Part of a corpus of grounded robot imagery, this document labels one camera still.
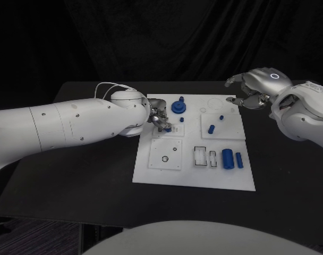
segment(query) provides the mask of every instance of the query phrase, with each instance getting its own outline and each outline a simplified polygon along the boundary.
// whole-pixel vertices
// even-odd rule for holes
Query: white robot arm
[[[118,134],[138,135],[145,121],[168,131],[165,120],[165,102],[146,99],[131,88],[116,91],[110,102],[90,98],[0,110],[0,169],[37,152],[84,145]]]
[[[226,99],[227,102],[262,109],[271,105],[269,117],[279,131],[295,141],[310,140],[323,147],[323,86],[307,81],[292,86],[288,77],[273,68],[256,68],[226,81],[226,87],[240,82],[247,98]]]

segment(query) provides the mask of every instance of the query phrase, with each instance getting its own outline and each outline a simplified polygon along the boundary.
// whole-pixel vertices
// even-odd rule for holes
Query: white platform
[[[184,97],[184,103],[187,110],[183,114],[174,114],[171,112],[171,103],[178,100],[178,97]],[[230,189],[230,190],[246,190],[255,191],[253,178],[250,172],[249,158],[243,140],[243,130],[239,131],[237,136],[227,135],[222,137],[223,133],[219,133],[222,127],[219,123],[227,124],[229,118],[233,119],[236,129],[233,127],[226,130],[239,130],[242,127],[242,122],[236,121],[240,119],[237,106],[224,101],[226,97],[234,97],[232,95],[171,95],[171,94],[149,94],[148,98],[159,98],[167,102],[167,117],[171,124],[178,125],[178,132],[174,134],[167,134],[165,132],[159,134],[154,131],[154,125],[151,123],[144,124],[144,130],[139,136],[138,152],[133,165],[132,182],[135,183],[149,183],[162,185],[177,185],[177,186],[193,186],[201,188],[214,189]],[[207,133],[206,128],[201,129],[201,114],[206,116],[216,114],[216,116],[223,115],[224,119],[216,120],[216,125],[213,123],[204,123],[206,126],[214,125],[216,134],[219,137],[213,139],[203,139],[201,130]],[[180,124],[183,124],[183,136],[180,136]],[[159,168],[149,168],[149,149],[151,141],[159,139],[172,139],[181,141],[181,168],[177,169],[162,169],[161,157],[164,155],[151,155],[151,160],[159,160]],[[206,147],[206,167],[194,167],[194,146]],[[222,167],[222,154],[223,149],[232,149],[233,155],[236,152],[242,155],[243,168],[239,169],[234,162],[234,168],[224,170]],[[209,163],[209,151],[216,152],[216,162],[217,167],[210,167]]]

